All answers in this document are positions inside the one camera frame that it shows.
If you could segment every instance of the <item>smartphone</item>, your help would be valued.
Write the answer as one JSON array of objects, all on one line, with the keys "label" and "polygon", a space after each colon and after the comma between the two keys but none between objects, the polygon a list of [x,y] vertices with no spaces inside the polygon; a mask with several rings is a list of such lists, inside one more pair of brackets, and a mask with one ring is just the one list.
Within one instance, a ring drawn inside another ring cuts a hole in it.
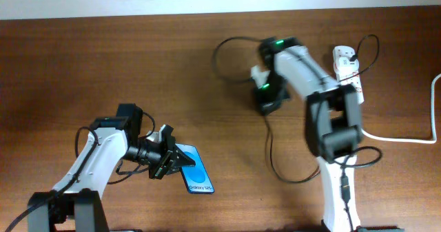
[{"label": "smartphone", "polygon": [[213,194],[212,181],[208,177],[196,147],[182,144],[176,144],[176,146],[196,163],[194,167],[181,167],[182,177],[188,192],[190,194]]}]

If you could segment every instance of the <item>extension cord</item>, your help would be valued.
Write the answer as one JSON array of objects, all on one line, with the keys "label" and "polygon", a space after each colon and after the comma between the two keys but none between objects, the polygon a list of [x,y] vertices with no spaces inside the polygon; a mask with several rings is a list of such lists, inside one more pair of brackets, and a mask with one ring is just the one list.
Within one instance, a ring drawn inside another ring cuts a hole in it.
[{"label": "extension cord", "polygon": [[[334,56],[334,72],[336,73],[337,80],[341,80],[347,77],[350,77],[351,75],[355,75],[358,73],[358,60],[354,62],[354,64],[351,64],[349,59],[352,57],[350,53],[354,53],[354,50],[349,46],[337,46],[333,50],[333,56]],[[441,74],[437,75],[431,84],[431,132],[432,132],[432,139],[429,140],[422,140],[422,139],[408,139],[408,138],[385,138],[381,136],[374,136],[368,132],[366,132],[364,129],[362,129],[362,133],[371,139],[374,140],[382,140],[386,142],[394,142],[394,143],[422,143],[422,144],[434,144],[437,141],[436,137],[436,127],[435,127],[435,84],[436,81],[441,77]],[[360,76],[355,76],[352,78],[349,78],[345,81],[343,81],[343,85],[352,84],[358,94],[358,103],[361,104],[364,101],[362,88],[361,88],[361,81]]]}]

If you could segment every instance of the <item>brown wooden surface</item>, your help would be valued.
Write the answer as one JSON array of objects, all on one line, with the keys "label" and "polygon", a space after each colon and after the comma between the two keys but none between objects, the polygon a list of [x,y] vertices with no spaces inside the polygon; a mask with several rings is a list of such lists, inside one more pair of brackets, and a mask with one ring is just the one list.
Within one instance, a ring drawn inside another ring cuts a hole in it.
[{"label": "brown wooden surface", "polygon": [[[113,115],[119,103],[136,103],[157,125],[173,126],[180,143],[196,145],[216,193],[188,194],[180,174],[161,181],[134,176],[105,190],[111,228],[264,231],[318,224],[320,178],[301,185],[275,179],[265,164],[266,131],[253,110],[252,86],[218,80],[209,66],[212,50],[229,36],[297,36],[332,73],[335,45],[356,47],[363,35],[377,34],[380,58],[362,76],[365,129],[429,138],[440,24],[440,7],[0,21],[0,230],[35,191],[51,189],[70,168],[76,130]],[[256,46],[226,45],[219,55],[223,73],[247,76],[258,63]],[[362,67],[374,52],[375,44],[363,45]],[[292,94],[269,120],[277,169],[300,178],[316,163],[303,138],[302,101]],[[144,133],[150,127],[145,119]],[[366,138],[362,144],[384,150],[379,164],[356,171],[362,224],[441,231],[440,143]],[[16,231],[25,228],[26,221]]]}]

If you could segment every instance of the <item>blue circle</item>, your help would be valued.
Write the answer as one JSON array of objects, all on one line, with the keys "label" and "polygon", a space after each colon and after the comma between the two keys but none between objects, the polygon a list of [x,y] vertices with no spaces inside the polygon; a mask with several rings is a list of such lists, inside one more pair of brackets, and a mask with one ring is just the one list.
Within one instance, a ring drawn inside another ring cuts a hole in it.
[{"label": "blue circle", "polygon": [[185,152],[185,154],[196,162],[196,166],[185,168],[185,175],[196,183],[203,183],[205,181],[205,174],[202,170],[199,169],[199,167],[201,166],[196,160],[196,156],[188,152]]}]

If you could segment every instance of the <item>white adapter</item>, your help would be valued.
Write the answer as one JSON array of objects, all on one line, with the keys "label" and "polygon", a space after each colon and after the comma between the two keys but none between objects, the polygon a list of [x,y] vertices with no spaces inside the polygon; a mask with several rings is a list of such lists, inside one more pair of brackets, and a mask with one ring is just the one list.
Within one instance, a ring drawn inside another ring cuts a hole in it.
[{"label": "white adapter", "polygon": [[355,61],[349,60],[355,53],[353,48],[343,45],[335,47],[332,51],[337,81],[342,85],[352,84],[357,91],[358,104],[361,104],[365,101],[365,98],[363,97],[360,76],[357,75],[360,64],[358,63],[358,59]]}]

